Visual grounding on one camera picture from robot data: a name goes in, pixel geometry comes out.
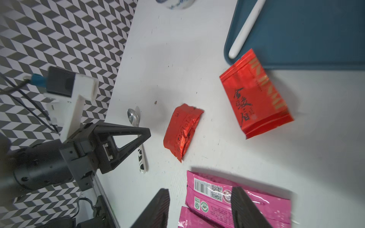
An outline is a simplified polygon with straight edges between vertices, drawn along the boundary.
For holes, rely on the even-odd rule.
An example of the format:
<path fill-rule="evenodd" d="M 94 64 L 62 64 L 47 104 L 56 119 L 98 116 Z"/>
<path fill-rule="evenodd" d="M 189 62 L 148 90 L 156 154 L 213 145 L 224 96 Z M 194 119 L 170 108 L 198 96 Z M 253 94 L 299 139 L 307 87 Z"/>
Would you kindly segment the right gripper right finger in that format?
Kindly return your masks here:
<path fill-rule="evenodd" d="M 233 187 L 232 217 L 235 228 L 272 228 L 241 187 Z"/>

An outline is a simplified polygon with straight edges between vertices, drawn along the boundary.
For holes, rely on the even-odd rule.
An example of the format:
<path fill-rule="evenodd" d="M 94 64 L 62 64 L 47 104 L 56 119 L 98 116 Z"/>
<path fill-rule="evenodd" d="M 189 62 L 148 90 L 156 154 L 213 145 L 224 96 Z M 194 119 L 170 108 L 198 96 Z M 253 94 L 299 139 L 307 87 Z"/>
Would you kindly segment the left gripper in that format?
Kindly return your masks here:
<path fill-rule="evenodd" d="M 118 146 L 115 137 L 133 139 Z M 150 129 L 105 122 L 88 123 L 65 142 L 54 140 L 19 149 L 11 155 L 12 192 L 31 192 L 76 181 L 92 188 L 97 170 L 114 170 L 151 137 Z"/>

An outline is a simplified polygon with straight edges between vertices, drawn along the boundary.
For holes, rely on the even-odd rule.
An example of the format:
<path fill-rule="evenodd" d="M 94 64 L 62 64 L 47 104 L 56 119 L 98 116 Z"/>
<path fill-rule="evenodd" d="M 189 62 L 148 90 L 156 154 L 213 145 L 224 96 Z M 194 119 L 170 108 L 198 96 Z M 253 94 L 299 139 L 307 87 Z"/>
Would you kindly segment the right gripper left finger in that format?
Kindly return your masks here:
<path fill-rule="evenodd" d="M 169 206 L 169 190 L 160 189 L 131 228 L 166 228 Z"/>

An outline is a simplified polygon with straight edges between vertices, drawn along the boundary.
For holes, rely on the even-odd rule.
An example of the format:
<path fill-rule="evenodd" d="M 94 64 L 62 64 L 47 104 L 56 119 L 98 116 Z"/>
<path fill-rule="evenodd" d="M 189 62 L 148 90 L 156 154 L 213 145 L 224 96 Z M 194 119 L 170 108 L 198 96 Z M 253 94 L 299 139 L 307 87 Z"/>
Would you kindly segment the pink tea bag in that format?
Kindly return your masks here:
<path fill-rule="evenodd" d="M 178 221 L 179 228 L 234 228 L 232 215 L 211 215 L 195 207 L 182 207 Z"/>
<path fill-rule="evenodd" d="M 232 189 L 241 187 L 273 228 L 291 227 L 291 202 L 271 193 L 222 177 L 187 171 L 185 203 L 190 210 L 223 226 L 233 228 Z"/>

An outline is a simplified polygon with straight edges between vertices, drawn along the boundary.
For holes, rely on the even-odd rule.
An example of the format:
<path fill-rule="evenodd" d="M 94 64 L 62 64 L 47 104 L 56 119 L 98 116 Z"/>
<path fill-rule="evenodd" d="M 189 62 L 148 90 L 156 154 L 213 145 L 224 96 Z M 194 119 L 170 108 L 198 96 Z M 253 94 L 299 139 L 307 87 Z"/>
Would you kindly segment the red tea bag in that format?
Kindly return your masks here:
<path fill-rule="evenodd" d="M 202 109 L 187 104 L 182 104 L 174 110 L 163 139 L 163 145 L 180 162 L 187 152 L 203 113 Z"/>
<path fill-rule="evenodd" d="M 252 49 L 226 70 L 220 80 L 247 139 L 294 120 Z"/>

